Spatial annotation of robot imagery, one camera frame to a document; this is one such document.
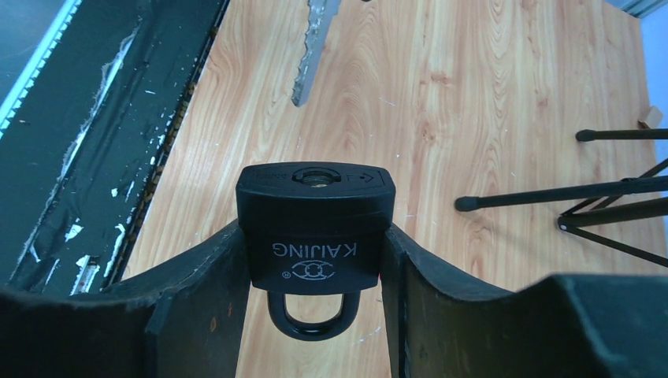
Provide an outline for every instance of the metal key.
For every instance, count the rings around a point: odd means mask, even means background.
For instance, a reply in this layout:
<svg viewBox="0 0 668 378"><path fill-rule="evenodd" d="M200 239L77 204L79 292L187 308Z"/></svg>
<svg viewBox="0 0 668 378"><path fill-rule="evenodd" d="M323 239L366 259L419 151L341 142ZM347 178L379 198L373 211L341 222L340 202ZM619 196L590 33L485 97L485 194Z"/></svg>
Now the metal key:
<svg viewBox="0 0 668 378"><path fill-rule="evenodd" d="M302 106L309 99L327 31L332 18L339 12L339 4L341 0L309 0L309 28L304 42L306 53L299 62L299 74L292 89L292 103L295 106Z"/></svg>

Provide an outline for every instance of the black padlock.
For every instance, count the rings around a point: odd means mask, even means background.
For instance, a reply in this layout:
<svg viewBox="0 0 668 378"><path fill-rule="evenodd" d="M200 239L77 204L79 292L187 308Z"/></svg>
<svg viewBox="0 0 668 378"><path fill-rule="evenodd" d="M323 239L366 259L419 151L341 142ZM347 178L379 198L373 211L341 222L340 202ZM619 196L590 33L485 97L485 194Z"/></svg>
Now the black padlock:
<svg viewBox="0 0 668 378"><path fill-rule="evenodd" d="M317 341L351 325L360 291L378 284L395 193L388 171L366 165L290 162L241 172L236 201L250 278L268 292L277 328L295 339ZM336 316L311 324L290 316L286 294L343 298Z"/></svg>

